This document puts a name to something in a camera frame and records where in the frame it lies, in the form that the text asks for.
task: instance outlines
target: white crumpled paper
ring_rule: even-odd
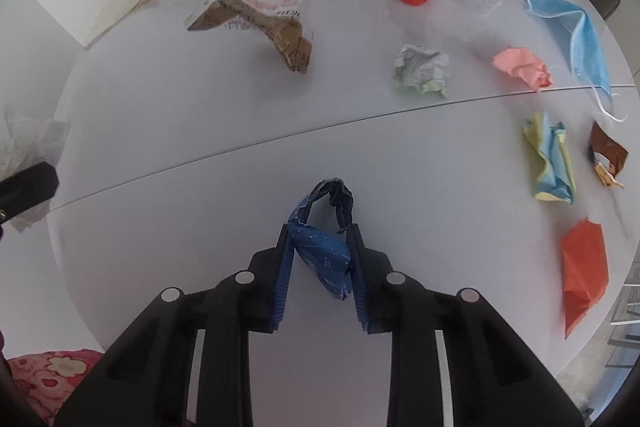
[[[405,44],[394,64],[396,88],[414,87],[421,93],[439,91],[447,96],[449,55],[424,46]]]
[[[65,146],[69,124],[64,121],[32,120],[5,107],[0,119],[0,181],[36,163],[55,166]],[[11,224],[18,232],[28,229],[49,212],[49,201],[15,216]]]

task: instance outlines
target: white table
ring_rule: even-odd
[[[245,268],[306,192],[340,176],[366,244],[394,268],[437,291],[479,289],[554,374],[578,353],[640,239],[640,102],[587,0],[571,1],[592,15],[615,112],[628,114],[606,127],[630,152],[625,190],[595,176],[593,95],[518,0],[488,16],[451,0],[317,0],[306,76],[257,32],[187,33],[182,21],[202,1],[156,0],[123,20],[78,61],[58,107],[71,132],[49,228],[99,341],[163,288],[206,289]],[[451,55],[448,99],[392,89],[405,42]],[[495,71],[491,58],[509,45],[553,66],[554,88],[528,92]],[[574,206],[532,198],[538,172],[521,126],[537,110],[567,127]],[[604,227],[610,284],[565,340],[559,239],[587,215]],[[333,301],[302,263],[280,331],[252,336],[251,350],[257,425],[384,423],[390,339],[362,333],[353,302]]]

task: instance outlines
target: yellow and blue wrapper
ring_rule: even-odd
[[[575,179],[566,147],[566,129],[562,122],[551,126],[546,112],[537,112],[523,126],[527,141],[544,160],[536,179],[534,197],[539,201],[567,201],[574,204]]]

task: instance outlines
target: floral fabric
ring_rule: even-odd
[[[73,390],[100,360],[101,353],[48,351],[8,360],[14,382],[36,413],[50,426]]]

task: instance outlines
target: pink crumpled paper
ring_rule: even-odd
[[[537,92],[553,86],[546,64],[527,48],[507,48],[494,57],[494,66],[513,78],[521,78]]]

